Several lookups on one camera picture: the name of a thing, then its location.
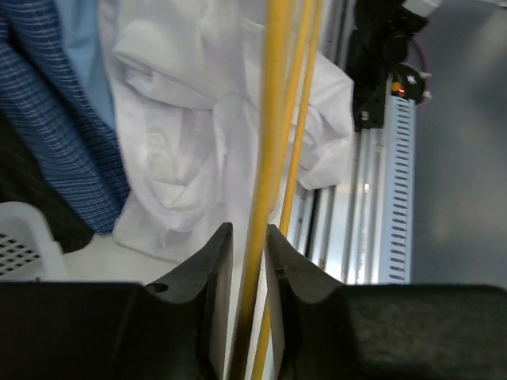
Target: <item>yellow rod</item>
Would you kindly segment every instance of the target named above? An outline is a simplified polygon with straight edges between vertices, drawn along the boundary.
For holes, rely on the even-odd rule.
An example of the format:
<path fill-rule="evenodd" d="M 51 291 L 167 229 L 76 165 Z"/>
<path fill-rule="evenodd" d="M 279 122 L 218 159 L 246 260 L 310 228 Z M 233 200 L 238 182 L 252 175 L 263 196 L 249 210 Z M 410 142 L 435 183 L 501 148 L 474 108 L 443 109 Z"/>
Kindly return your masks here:
<path fill-rule="evenodd" d="M 314 77 L 315 56 L 317 55 L 320 24 L 322 20 L 322 0 L 317 0 L 314 12 L 314 25 L 311 35 L 310 52 L 308 54 L 307 72 L 303 84 L 303 95 L 299 107 L 298 123 L 295 132 L 294 147 L 292 149 L 291 165 L 288 173 L 287 187 L 285 189 L 284 206 L 280 220 L 280 231 L 287 235 L 288 225 L 291 220 L 292 203 L 295 195 L 295 188 L 299 167 L 299 156 L 303 146 L 304 129 L 307 122 L 308 103 L 310 102 L 311 82 Z M 261 331 L 257 342 L 255 360 L 253 362 L 252 380 L 261 380 L 264 372 L 265 358 L 268 351 L 269 333 L 271 331 L 271 319 L 269 316 L 269 303 L 266 300 L 262 314 Z"/>
<path fill-rule="evenodd" d="M 287 55 L 285 36 L 288 0 L 270 1 L 268 4 L 264 89 L 262 102 L 262 128 L 259 138 L 256 184 L 250 213 L 245 260 L 242 271 L 242 286 L 239 299 L 238 324 L 234 339 L 231 362 L 231 380 L 243 380 L 246 372 L 246 359 L 254 321 L 255 298 L 261 255 L 265 243 L 266 227 L 271 211 L 272 193 L 275 188 L 277 151 L 280 133 L 277 128 L 282 117 L 282 101 L 285 88 Z"/>
<path fill-rule="evenodd" d="M 283 129 L 281 136 L 281 149 L 280 159 L 276 168 L 276 178 L 278 181 L 275 183 L 276 189 L 274 194 L 273 208 L 276 205 L 278 199 L 278 193 L 280 192 L 281 177 L 284 173 L 285 156 L 288 148 L 288 136 L 291 133 L 292 126 L 292 114 L 294 113 L 295 97 L 298 93 L 299 77 L 301 76 L 301 68 L 303 67 L 305 47 L 307 46 L 307 37 L 311 26 L 311 14 L 314 9 L 314 0 L 304 0 L 303 11 L 301 14 L 301 22 L 299 24 L 298 38 L 295 46 L 295 53 L 292 58 L 291 73 L 289 76 L 289 82 L 285 89 L 285 110 L 283 118 Z"/>
<path fill-rule="evenodd" d="M 292 148 L 291 165 L 288 170 L 287 187 L 285 188 L 284 206 L 280 220 L 280 230 L 288 230 L 291 221 L 292 202 L 294 201 L 295 188 L 298 179 L 299 156 L 303 147 L 304 129 L 307 123 L 308 105 L 310 103 L 311 82 L 314 77 L 315 57 L 317 55 L 320 24 L 322 21 L 322 0 L 315 4 L 314 26 L 311 33 L 310 52 L 308 53 L 307 72 L 304 78 L 303 95 L 299 106 L 298 123 L 295 130 L 294 146 Z"/>

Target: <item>blue checkered fabric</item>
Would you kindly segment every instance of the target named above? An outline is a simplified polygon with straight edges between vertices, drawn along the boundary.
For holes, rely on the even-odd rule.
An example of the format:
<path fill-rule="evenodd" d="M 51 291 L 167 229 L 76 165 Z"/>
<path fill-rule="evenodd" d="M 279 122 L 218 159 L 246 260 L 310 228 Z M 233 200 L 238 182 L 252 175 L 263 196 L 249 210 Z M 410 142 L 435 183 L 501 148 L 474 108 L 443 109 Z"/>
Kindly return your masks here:
<path fill-rule="evenodd" d="M 0 109 L 44 179 L 88 226 L 111 233 L 129 193 L 116 133 L 78 83 L 52 0 L 0 1 Z"/>

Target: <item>white laundry basket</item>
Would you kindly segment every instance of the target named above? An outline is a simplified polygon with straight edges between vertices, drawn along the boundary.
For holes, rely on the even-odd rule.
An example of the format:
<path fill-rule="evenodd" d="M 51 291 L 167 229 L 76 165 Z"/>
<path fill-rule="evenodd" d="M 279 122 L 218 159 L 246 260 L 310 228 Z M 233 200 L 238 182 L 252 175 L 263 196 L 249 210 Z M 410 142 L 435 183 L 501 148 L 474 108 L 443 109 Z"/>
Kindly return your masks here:
<path fill-rule="evenodd" d="M 0 281 L 67 280 L 59 243 L 34 206 L 0 203 Z"/>

